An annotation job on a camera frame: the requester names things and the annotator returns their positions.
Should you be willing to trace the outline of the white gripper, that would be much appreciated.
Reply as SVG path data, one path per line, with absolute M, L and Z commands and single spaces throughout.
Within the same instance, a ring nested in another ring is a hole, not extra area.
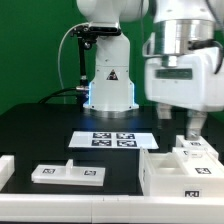
M 189 109 L 185 138 L 198 140 L 206 112 L 224 109 L 224 51 L 213 38 L 159 40 L 153 32 L 142 49 L 145 95 L 157 102 L 159 119 L 171 119 L 172 106 Z

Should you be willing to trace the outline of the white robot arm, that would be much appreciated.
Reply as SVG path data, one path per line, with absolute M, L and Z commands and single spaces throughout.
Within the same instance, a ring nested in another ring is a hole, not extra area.
M 87 111 L 126 113 L 134 102 L 129 78 L 130 42 L 123 22 L 153 18 L 152 31 L 141 28 L 144 88 L 157 103 L 159 119 L 171 108 L 188 110 L 186 137 L 197 139 L 209 112 L 224 110 L 224 49 L 214 31 L 224 31 L 224 0 L 76 0 L 87 23 L 84 46 L 96 45 L 95 75 Z

